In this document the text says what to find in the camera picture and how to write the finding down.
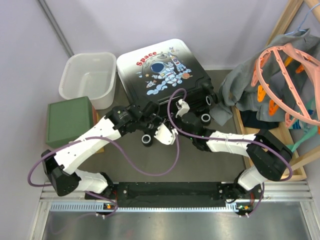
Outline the white black space suitcase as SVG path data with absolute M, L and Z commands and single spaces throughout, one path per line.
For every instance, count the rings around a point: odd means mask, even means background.
M 129 105 L 139 100 L 159 104 L 163 124 L 181 134 L 171 115 L 176 115 L 176 102 L 183 99 L 189 112 L 207 114 L 208 128 L 209 112 L 218 97 L 210 76 L 182 40 L 170 39 L 122 54 L 116 66 Z

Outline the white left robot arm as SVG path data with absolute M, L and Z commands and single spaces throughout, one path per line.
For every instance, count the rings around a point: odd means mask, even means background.
M 67 147 L 59 149 L 43 161 L 43 169 L 58 196 L 73 191 L 101 194 L 109 191 L 113 182 L 105 173 L 92 173 L 78 167 L 98 150 L 122 136 L 137 130 L 153 137 L 162 118 L 160 106 L 141 99 L 129 106 L 115 106 L 98 123 Z

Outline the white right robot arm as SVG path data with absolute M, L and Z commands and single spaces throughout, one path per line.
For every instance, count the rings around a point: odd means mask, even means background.
M 224 133 L 206 128 L 209 121 L 192 112 L 171 116 L 181 135 L 189 137 L 198 150 L 225 152 L 252 160 L 253 166 L 235 179 L 235 186 L 241 192 L 249 192 L 268 180 L 280 181 L 292 160 L 292 151 L 269 130 L 261 129 L 256 134 Z

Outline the dark navy folded cloth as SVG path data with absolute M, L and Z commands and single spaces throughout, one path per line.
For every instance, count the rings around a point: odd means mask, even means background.
M 240 111 L 240 118 L 246 128 L 271 130 L 279 126 L 279 122 L 258 120 L 256 111 Z

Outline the white plastic basket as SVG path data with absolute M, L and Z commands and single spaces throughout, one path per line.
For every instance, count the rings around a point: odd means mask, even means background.
M 116 70 L 110 52 L 75 54 L 66 62 L 58 92 L 65 100 L 88 97 L 96 110 L 107 109 L 114 102 Z

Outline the green drawer box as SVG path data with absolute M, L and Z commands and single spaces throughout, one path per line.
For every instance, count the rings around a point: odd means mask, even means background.
M 45 143 L 60 148 L 86 133 L 101 119 L 87 96 L 50 103 Z

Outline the grey shirt on hanger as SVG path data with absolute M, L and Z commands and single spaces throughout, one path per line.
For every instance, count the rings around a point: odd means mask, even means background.
M 209 114 L 221 126 L 233 116 L 232 106 L 252 111 L 259 121 L 283 122 L 290 116 L 314 125 L 307 101 L 315 98 L 320 109 L 320 38 L 309 29 L 276 36 L 225 77 L 218 96 Z

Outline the pink round clip hanger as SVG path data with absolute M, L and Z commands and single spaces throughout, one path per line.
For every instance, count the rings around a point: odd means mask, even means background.
M 295 111 L 284 103 L 275 93 L 270 89 L 263 77 L 263 67 L 267 64 L 271 56 L 275 57 L 275 62 L 279 66 L 280 73 L 283 75 L 289 91 L 293 95 L 295 104 L 299 107 L 299 111 Z M 285 45 L 278 45 L 268 47 L 259 55 L 254 64 L 253 76 L 251 86 L 254 87 L 259 84 L 257 91 L 257 100 L 262 102 L 267 95 L 271 99 L 269 104 L 269 115 L 274 115 L 280 108 L 285 112 L 285 126 L 291 127 L 296 120 L 301 120 L 305 123 L 319 126 L 320 120 L 311 119 L 307 108 L 305 107 L 300 94 L 294 86 L 286 67 L 293 61 L 297 61 L 306 72 L 309 80 L 313 84 L 314 96 L 316 103 L 317 114 L 320 114 L 320 61 L 304 51 L 296 49 L 291 43 Z

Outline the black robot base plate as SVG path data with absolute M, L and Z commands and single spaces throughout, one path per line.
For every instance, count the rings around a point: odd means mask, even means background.
M 119 182 L 102 196 L 121 208 L 222 207 L 253 199 L 236 184 L 221 182 Z

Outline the wooden clothes rack frame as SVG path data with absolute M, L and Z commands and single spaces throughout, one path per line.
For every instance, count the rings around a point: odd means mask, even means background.
M 269 44 L 277 35 L 284 34 L 287 31 L 302 4 L 306 4 L 309 8 L 312 8 L 318 3 L 318 0 L 288 0 L 266 43 Z M 240 111 L 234 106 L 231 109 L 236 130 L 239 134 L 255 134 L 258 132 L 255 128 L 244 127 Z M 272 129 L 271 133 L 285 144 L 294 143 L 289 129 L 286 127 L 284 122 L 281 122 L 279 127 Z M 317 154 L 319 153 L 320 148 L 318 146 L 303 155 L 299 155 L 298 152 L 295 151 L 293 153 L 293 159 L 290 162 L 293 171 L 293 175 L 290 180 L 306 180 L 307 174 L 304 170 L 304 166 L 315 161 Z

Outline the aluminium rail frame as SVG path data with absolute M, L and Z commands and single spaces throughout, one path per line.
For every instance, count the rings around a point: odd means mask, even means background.
M 317 240 L 320 215 L 306 181 L 268 182 L 250 217 L 223 207 L 119 209 L 97 216 L 101 201 L 75 191 L 59 197 L 42 191 L 33 240 Z

